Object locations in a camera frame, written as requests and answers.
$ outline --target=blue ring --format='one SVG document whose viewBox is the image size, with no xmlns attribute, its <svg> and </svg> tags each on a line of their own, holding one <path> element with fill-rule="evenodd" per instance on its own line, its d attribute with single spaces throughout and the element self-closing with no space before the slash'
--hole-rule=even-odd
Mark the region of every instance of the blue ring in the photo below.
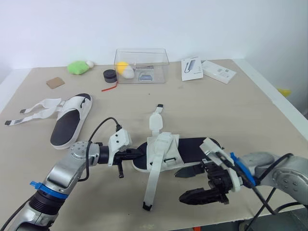
<svg viewBox="0 0 308 231">
<path fill-rule="evenodd" d="M 56 192 L 54 190 L 51 190 L 50 188 L 47 188 L 45 185 L 43 185 L 40 182 L 36 183 L 35 181 L 31 181 L 30 185 L 32 185 L 37 190 L 42 190 L 43 192 L 45 192 L 45 193 L 47 193 L 51 196 L 60 198 L 60 199 L 66 199 L 68 197 L 68 194 L 63 194 L 63 193 L 59 193 L 59 192 Z"/>
<path fill-rule="evenodd" d="M 237 164 L 238 167 L 241 168 L 241 170 L 244 172 L 244 174 L 247 176 L 247 178 L 250 180 L 250 182 L 256 186 L 256 182 L 254 177 L 251 175 L 250 171 L 248 170 L 248 168 L 246 168 L 246 166 L 238 160 L 238 158 L 235 156 L 234 153 L 230 153 L 230 156 L 232 158 L 232 160 Z"/>
</svg>

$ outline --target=red wire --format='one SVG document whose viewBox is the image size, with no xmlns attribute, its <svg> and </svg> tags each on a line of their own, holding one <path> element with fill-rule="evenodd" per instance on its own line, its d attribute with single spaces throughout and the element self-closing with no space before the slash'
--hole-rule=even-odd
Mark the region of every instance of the red wire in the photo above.
<svg viewBox="0 0 308 231">
<path fill-rule="evenodd" d="M 117 82 L 116 82 L 115 86 L 113 86 L 113 87 L 110 87 L 110 88 L 106 88 L 106 89 L 103 89 L 102 91 L 107 91 L 107 90 L 111 90 L 111 89 L 113 89 L 113 88 L 116 88 L 116 87 L 117 87 Z"/>
</svg>

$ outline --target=robotic arm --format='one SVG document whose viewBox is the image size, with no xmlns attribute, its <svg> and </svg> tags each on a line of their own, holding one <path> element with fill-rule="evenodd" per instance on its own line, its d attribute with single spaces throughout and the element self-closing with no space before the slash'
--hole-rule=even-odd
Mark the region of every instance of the robotic arm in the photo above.
<svg viewBox="0 0 308 231">
<path fill-rule="evenodd" d="M 289 194 L 300 204 L 308 205 L 308 160 L 292 154 L 284 158 L 262 152 L 237 158 L 226 154 L 210 139 L 200 146 L 206 158 L 198 166 L 179 170 L 176 177 L 193 177 L 207 172 L 210 190 L 203 188 L 185 192 L 180 201 L 189 205 L 212 202 L 228 204 L 226 194 L 238 192 L 240 186 L 253 188 L 268 185 Z"/>
<path fill-rule="evenodd" d="M 128 149 L 130 144 L 130 136 L 124 129 L 120 129 L 110 137 L 108 146 L 82 141 L 74 143 L 42 183 L 34 181 L 30 183 L 37 191 L 25 203 L 8 230 L 48 231 L 56 220 L 61 206 L 86 169 L 86 156 L 89 158 L 89 166 L 118 165 L 119 177 L 123 178 L 122 160 L 132 160 L 143 155 L 137 149 Z"/>
</svg>

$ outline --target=black cable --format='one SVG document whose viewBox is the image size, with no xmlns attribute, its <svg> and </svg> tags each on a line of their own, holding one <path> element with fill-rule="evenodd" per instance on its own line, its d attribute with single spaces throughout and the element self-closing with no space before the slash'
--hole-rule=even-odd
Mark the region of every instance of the black cable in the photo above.
<svg viewBox="0 0 308 231">
<path fill-rule="evenodd" d="M 13 218 L 17 215 L 17 213 L 19 213 L 19 211 L 25 206 L 25 204 L 31 200 L 31 198 L 33 197 L 33 195 L 27 199 L 18 209 L 16 209 L 16 211 L 7 219 L 7 221 L 4 223 L 4 225 L 2 226 L 2 228 L 0 229 L 0 231 L 4 231 L 5 228 L 8 226 L 8 224 L 11 222 L 11 220 L 13 220 Z"/>
<path fill-rule="evenodd" d="M 89 141 L 88 141 L 88 145 L 87 145 L 87 149 L 86 149 L 86 177 L 83 178 L 83 179 L 79 179 L 78 181 L 86 181 L 88 178 L 89 178 L 89 175 L 90 175 L 90 170 L 89 170 L 89 149 L 90 149 L 90 146 L 92 144 L 92 138 L 93 136 L 95 135 L 95 133 L 97 132 L 97 130 L 101 127 L 101 125 L 103 125 L 106 121 L 108 120 L 114 120 L 115 121 L 115 124 L 116 124 L 116 129 L 115 131 L 119 131 L 120 129 L 122 129 L 122 126 L 117 122 L 117 120 L 113 117 L 108 117 L 106 119 L 104 119 L 97 127 L 96 129 L 93 131 L 92 135 L 90 136 L 89 138 Z"/>
<path fill-rule="evenodd" d="M 284 204 L 282 206 L 279 206 L 278 208 L 275 209 L 276 213 L 279 213 L 281 210 L 283 210 L 284 208 L 290 207 L 290 206 L 295 206 L 295 205 L 301 205 L 299 202 L 291 202 L 291 203 L 287 203 Z"/>
<path fill-rule="evenodd" d="M 261 182 L 268 174 L 271 172 L 282 160 L 285 158 L 288 158 L 290 156 L 293 156 L 292 153 L 287 153 L 280 157 L 278 160 L 276 160 L 274 163 L 272 163 L 263 173 L 262 175 L 258 178 L 259 182 Z"/>
<path fill-rule="evenodd" d="M 271 199 L 271 197 L 273 196 L 274 192 L 276 191 L 276 188 L 273 188 L 270 193 L 269 196 L 266 199 L 266 202 L 268 203 Z M 259 217 L 259 215 L 262 213 L 262 211 L 264 210 L 265 205 L 262 205 L 262 207 L 259 209 L 259 211 L 255 214 L 254 218 L 251 220 L 251 222 L 248 224 L 247 228 L 245 229 L 245 231 L 248 231 L 248 229 L 252 226 L 252 224 L 256 221 L 256 219 Z"/>
<path fill-rule="evenodd" d="M 258 196 L 258 198 L 260 199 L 260 201 L 263 203 L 263 205 L 268 209 L 268 211 L 273 214 L 276 215 L 277 213 L 275 213 L 275 211 L 270 207 L 270 205 L 266 202 L 266 200 L 264 200 L 264 197 L 262 196 L 262 194 L 260 193 L 260 191 L 254 186 L 252 187 L 252 190 L 255 192 L 255 194 Z"/>
</svg>

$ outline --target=table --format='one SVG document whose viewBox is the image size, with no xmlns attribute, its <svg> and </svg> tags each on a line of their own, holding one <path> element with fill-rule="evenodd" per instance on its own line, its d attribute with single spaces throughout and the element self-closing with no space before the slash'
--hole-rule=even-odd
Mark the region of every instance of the table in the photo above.
<svg viewBox="0 0 308 231">
<path fill-rule="evenodd" d="M 50 145 L 56 115 L 4 126 L 5 120 L 22 117 L 20 109 L 45 98 L 68 99 L 79 93 L 93 96 L 92 109 L 78 140 L 87 140 L 103 119 L 114 116 L 130 132 L 134 147 L 138 147 L 151 135 L 149 116 L 162 103 L 163 131 L 182 138 L 209 136 L 238 156 L 268 151 L 278 155 L 292 152 L 307 158 L 307 140 L 259 87 L 232 60 L 214 62 L 237 72 L 228 85 L 208 77 L 182 82 L 180 63 L 170 63 L 166 84 L 122 84 L 106 92 L 101 92 L 109 87 L 103 71 L 112 66 L 95 66 L 81 76 L 69 74 L 65 67 L 32 69 L 0 114 L 0 223 L 35 192 L 30 181 L 43 181 L 67 152 Z M 46 81 L 54 77 L 61 77 L 65 84 L 51 90 Z M 107 144 L 114 129 L 112 122 L 106 123 L 93 141 Z M 116 166 L 92 167 L 90 178 L 78 183 L 66 200 L 52 230 L 174 230 L 251 218 L 261 207 L 247 188 L 229 193 L 229 205 L 182 204 L 178 197 L 185 191 L 209 189 L 207 178 L 201 174 L 179 179 L 173 176 L 176 170 L 171 170 L 160 174 L 153 209 L 147 212 L 142 202 L 148 173 L 136 171 L 128 161 L 123 169 L 125 177 L 119 179 Z M 264 196 L 270 192 L 267 186 L 259 189 Z M 277 207 L 291 201 L 294 200 L 289 195 L 278 190 L 270 204 Z"/>
</svg>

